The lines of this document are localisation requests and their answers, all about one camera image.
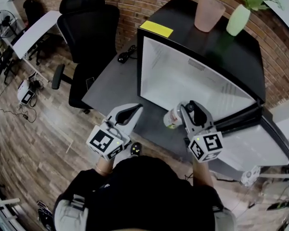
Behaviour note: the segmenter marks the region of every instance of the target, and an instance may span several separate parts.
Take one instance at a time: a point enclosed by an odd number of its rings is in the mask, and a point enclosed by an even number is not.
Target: yellow sticky note
[[[145,30],[154,32],[156,34],[160,34],[161,36],[164,36],[168,38],[170,34],[173,32],[172,29],[162,26],[160,24],[154,23],[152,21],[145,21],[140,28],[143,28]]]

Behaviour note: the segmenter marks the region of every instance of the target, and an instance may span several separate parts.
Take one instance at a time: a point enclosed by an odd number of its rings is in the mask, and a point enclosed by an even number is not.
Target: pink vase
[[[195,16],[195,27],[200,31],[210,32],[225,10],[225,6],[217,0],[199,0]]]

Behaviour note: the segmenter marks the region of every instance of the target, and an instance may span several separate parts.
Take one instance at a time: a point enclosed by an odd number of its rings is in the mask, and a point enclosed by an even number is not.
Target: shoe
[[[142,150],[142,145],[139,142],[133,143],[131,145],[131,155],[140,156]]]

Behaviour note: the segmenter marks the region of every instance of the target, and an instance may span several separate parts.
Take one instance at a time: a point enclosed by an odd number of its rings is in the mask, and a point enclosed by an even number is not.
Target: person
[[[56,230],[232,230],[233,216],[225,212],[207,163],[193,159],[192,186],[162,160],[140,153],[135,143],[131,157],[114,169],[114,160],[100,157],[95,169],[81,171],[55,203]]]

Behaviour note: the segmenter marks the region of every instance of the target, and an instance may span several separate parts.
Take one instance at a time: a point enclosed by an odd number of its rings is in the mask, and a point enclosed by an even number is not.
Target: green vase
[[[242,31],[246,26],[246,23],[247,21],[249,21],[249,18],[250,18],[250,10],[248,10],[242,4],[240,4],[230,16],[226,28],[227,32],[232,36],[238,35],[239,32]]]

